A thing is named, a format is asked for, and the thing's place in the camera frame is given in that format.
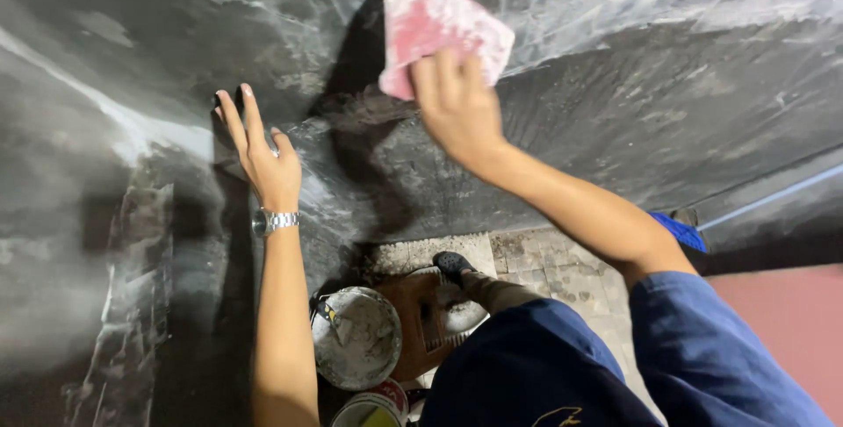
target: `shirt sleeve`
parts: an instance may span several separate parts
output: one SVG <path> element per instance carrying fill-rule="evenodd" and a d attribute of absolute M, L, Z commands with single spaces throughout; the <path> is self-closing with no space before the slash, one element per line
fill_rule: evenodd
<path fill-rule="evenodd" d="M 638 370 L 668 424 L 832 427 L 701 277 L 650 275 L 630 312 Z"/>

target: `wristwatch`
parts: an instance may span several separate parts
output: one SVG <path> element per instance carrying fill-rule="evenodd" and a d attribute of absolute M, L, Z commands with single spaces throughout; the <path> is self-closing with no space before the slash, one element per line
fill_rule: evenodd
<path fill-rule="evenodd" d="M 296 213 L 272 213 L 265 208 L 261 208 L 252 217 L 252 231 L 259 237 L 268 237 L 272 231 L 278 228 L 298 225 L 298 211 Z"/>

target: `person's left hand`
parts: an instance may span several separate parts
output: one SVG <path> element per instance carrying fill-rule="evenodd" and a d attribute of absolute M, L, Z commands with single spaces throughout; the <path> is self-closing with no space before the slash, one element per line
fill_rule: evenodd
<path fill-rule="evenodd" d="M 263 122 L 252 89 L 246 83 L 243 91 L 243 108 L 246 128 L 237 114 L 237 107 L 225 90 L 216 92 L 220 107 L 216 114 L 231 133 L 231 139 L 240 154 L 240 164 L 249 176 L 260 206 L 275 213 L 299 211 L 299 190 L 302 185 L 302 166 L 299 156 L 286 134 L 272 128 L 272 140 L 278 146 L 276 157 L 264 137 Z"/>

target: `blue cloth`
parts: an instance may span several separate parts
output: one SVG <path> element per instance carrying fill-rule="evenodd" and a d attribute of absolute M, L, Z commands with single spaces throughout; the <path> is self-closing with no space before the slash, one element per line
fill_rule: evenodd
<path fill-rule="evenodd" d="M 698 251 L 706 252 L 706 243 L 702 240 L 700 232 L 697 231 L 696 228 L 680 223 L 664 213 L 656 213 L 654 211 L 649 213 L 651 217 L 654 217 L 656 221 L 667 228 L 668 231 L 670 231 L 670 234 L 672 234 L 677 241 Z"/>
<path fill-rule="evenodd" d="M 638 369 L 672 426 L 832 427 L 702 278 L 656 273 L 630 294 Z M 423 427 L 659 425 L 567 305 L 495 314 L 439 367 Z"/>

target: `dirty bucket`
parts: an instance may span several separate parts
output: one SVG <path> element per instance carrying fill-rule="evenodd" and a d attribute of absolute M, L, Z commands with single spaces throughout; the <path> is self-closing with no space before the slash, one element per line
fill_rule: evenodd
<path fill-rule="evenodd" d="M 401 354 L 401 322 L 395 307 L 368 287 L 348 287 L 322 297 L 342 323 L 351 324 L 340 344 L 336 329 L 311 316 L 316 369 L 332 385 L 364 391 L 384 382 Z"/>
<path fill-rule="evenodd" d="M 334 416 L 331 427 L 360 427 L 375 408 L 385 410 L 395 422 L 395 427 L 404 427 L 410 412 L 407 395 L 400 384 L 395 380 L 386 379 L 376 387 L 359 392 L 349 399 Z"/>

